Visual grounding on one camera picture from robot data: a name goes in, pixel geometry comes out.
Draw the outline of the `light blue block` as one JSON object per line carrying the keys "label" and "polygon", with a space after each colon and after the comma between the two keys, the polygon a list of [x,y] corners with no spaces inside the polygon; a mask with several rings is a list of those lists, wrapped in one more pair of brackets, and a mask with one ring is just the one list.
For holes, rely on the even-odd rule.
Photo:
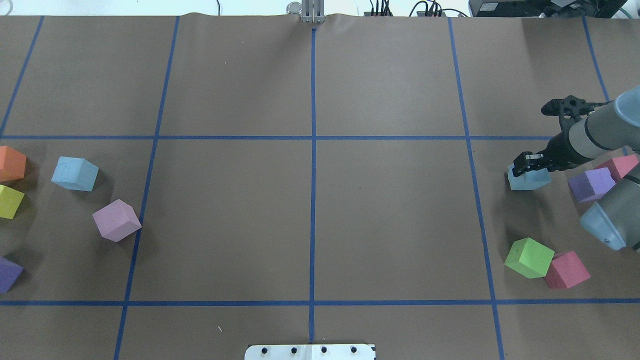
{"label": "light blue block", "polygon": [[59,157],[51,182],[69,191],[92,192],[99,167],[85,158]]}
{"label": "light blue block", "polygon": [[507,167],[507,179],[509,188],[512,191],[535,191],[553,182],[550,173],[546,168],[532,170],[518,177],[514,176],[514,164]]}

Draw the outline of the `near purple block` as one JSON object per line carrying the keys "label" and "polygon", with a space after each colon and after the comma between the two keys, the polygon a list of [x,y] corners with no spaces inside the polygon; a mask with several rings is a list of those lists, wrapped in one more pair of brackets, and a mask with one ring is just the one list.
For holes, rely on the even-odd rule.
{"label": "near purple block", "polygon": [[616,184],[608,168],[586,170],[567,180],[574,199],[578,203],[597,201]]}

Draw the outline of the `near magenta block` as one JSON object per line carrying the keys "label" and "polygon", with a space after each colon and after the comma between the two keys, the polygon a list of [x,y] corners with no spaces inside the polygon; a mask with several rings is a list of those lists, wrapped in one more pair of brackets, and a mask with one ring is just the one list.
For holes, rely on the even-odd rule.
{"label": "near magenta block", "polygon": [[595,169],[608,169],[611,178],[618,183],[624,176],[630,173],[639,164],[637,155],[624,155],[608,159],[594,167]]}

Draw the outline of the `green block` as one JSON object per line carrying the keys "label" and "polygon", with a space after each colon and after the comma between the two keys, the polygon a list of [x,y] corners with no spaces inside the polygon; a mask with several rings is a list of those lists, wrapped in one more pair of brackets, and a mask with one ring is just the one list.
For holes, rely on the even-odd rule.
{"label": "green block", "polygon": [[512,243],[505,259],[505,266],[528,278],[543,278],[547,275],[555,251],[526,237]]}

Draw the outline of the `red pink block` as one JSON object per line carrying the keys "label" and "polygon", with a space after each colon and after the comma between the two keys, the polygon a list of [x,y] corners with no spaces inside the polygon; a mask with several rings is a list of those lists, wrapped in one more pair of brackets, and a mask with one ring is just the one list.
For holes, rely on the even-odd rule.
{"label": "red pink block", "polygon": [[571,289],[590,278],[590,272],[574,250],[556,253],[544,276],[547,287],[552,290]]}

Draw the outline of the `far lilac block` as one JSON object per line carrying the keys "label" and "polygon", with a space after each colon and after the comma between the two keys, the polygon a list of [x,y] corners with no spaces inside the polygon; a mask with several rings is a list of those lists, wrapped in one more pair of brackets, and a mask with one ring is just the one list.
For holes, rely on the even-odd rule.
{"label": "far lilac block", "polygon": [[121,199],[97,210],[92,217],[100,236],[116,243],[142,228],[133,207]]}

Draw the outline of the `far orange block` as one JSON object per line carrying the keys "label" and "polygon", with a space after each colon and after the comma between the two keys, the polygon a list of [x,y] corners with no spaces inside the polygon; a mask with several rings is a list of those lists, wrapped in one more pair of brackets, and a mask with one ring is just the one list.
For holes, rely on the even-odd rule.
{"label": "far orange block", "polygon": [[27,156],[10,146],[0,146],[0,182],[12,182],[25,177]]}

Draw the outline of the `yellow block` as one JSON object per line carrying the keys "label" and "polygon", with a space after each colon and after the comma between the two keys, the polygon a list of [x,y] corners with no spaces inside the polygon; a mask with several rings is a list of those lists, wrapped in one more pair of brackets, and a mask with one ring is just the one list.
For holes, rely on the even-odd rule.
{"label": "yellow block", "polygon": [[5,185],[0,185],[0,217],[13,219],[25,198],[21,191]]}

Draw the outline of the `far dark purple block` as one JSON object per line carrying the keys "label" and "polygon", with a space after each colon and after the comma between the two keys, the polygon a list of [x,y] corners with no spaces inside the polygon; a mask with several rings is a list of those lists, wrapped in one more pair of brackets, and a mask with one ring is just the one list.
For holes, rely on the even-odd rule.
{"label": "far dark purple block", "polygon": [[0,258],[0,293],[6,294],[23,273],[24,268],[11,260]]}

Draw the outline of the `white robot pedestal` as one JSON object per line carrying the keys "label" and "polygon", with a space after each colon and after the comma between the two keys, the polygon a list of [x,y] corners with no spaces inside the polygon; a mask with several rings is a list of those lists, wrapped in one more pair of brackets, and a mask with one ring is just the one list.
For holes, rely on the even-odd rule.
{"label": "white robot pedestal", "polygon": [[374,344],[261,344],[247,347],[245,360],[376,360]]}

